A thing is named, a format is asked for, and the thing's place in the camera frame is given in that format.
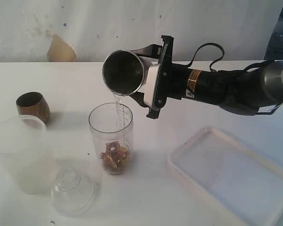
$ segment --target white wall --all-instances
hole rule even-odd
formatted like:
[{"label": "white wall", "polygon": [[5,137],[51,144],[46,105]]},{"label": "white wall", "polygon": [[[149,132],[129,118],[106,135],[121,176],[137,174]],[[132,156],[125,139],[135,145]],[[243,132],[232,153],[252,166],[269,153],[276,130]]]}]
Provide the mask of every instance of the white wall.
[{"label": "white wall", "polygon": [[[159,44],[162,34],[175,37],[174,60],[189,60],[205,42],[221,44],[225,59],[263,59],[282,6],[283,0],[0,0],[0,61],[47,61],[55,33],[77,61]],[[197,59],[219,54],[206,48]]]}]

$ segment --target wooden cup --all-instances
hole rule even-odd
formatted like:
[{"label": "wooden cup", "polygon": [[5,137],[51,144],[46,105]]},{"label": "wooden cup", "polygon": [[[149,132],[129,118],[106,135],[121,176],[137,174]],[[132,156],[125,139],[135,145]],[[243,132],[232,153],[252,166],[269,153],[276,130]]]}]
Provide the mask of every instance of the wooden cup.
[{"label": "wooden cup", "polygon": [[50,110],[43,95],[38,92],[29,92],[21,95],[17,101],[17,110],[19,115],[34,115],[44,123],[50,116]]}]

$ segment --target gold label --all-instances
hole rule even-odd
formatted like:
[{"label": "gold label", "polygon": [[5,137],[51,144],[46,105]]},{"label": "gold label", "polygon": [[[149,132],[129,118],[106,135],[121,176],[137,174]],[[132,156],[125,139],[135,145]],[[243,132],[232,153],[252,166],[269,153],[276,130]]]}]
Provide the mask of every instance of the gold label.
[{"label": "gold label", "polygon": [[202,71],[201,70],[192,70],[190,76],[189,76],[189,79],[188,79],[188,84],[187,86],[190,88],[190,90],[192,90],[193,92],[195,92],[195,87],[196,87],[196,82],[197,82],[197,79],[200,75]]}]

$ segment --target white table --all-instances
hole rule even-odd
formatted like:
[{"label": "white table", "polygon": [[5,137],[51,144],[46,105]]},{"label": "white table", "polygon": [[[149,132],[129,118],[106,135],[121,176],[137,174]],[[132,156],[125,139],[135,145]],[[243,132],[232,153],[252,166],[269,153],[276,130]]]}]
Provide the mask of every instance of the white table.
[{"label": "white table", "polygon": [[[251,63],[223,61],[214,67],[233,70]],[[194,62],[193,68],[208,70],[208,65]],[[271,116],[250,117],[191,100],[168,99],[159,118],[151,120],[146,118],[147,109],[126,97],[123,103],[134,118],[134,159],[127,173],[111,176],[99,167],[88,125],[93,108],[114,101],[103,83],[101,67],[102,63],[0,63],[0,122],[17,115],[19,95],[41,92],[51,109],[47,127],[58,162],[71,162],[98,183],[92,208],[78,218],[65,218],[51,207],[48,195],[19,191],[0,166],[0,226],[50,226],[52,220],[56,226],[237,225],[172,173],[167,153],[200,128],[212,125],[283,166],[283,107]]]}]

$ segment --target white plastic tray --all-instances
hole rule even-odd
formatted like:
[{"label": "white plastic tray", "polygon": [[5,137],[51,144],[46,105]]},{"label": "white plastic tray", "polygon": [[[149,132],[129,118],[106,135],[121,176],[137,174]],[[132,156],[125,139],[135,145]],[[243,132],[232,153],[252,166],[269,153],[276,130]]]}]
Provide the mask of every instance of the white plastic tray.
[{"label": "white plastic tray", "polygon": [[216,128],[201,129],[168,161],[246,225],[274,226],[283,213],[283,169]]}]

